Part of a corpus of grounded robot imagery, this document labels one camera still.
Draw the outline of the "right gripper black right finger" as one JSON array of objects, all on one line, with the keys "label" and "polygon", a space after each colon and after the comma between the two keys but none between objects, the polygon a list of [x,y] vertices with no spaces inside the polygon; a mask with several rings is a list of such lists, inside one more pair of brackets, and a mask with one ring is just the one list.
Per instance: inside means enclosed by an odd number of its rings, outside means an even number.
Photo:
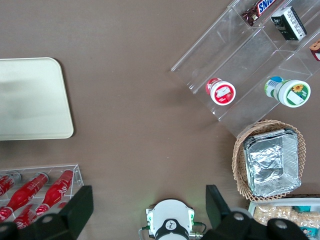
[{"label": "right gripper black right finger", "polygon": [[272,218],[267,225],[240,211],[231,211],[216,185],[205,188],[205,207],[212,226],[203,240],[306,240],[308,237],[292,221]]}]

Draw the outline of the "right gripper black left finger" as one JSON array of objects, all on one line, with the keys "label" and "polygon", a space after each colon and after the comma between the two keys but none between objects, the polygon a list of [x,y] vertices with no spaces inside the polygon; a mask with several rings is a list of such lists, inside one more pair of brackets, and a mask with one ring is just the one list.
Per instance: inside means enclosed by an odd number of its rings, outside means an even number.
[{"label": "right gripper black left finger", "polygon": [[58,212],[48,213],[18,229],[14,222],[0,224],[2,240],[76,240],[94,211],[93,188],[82,186]]}]

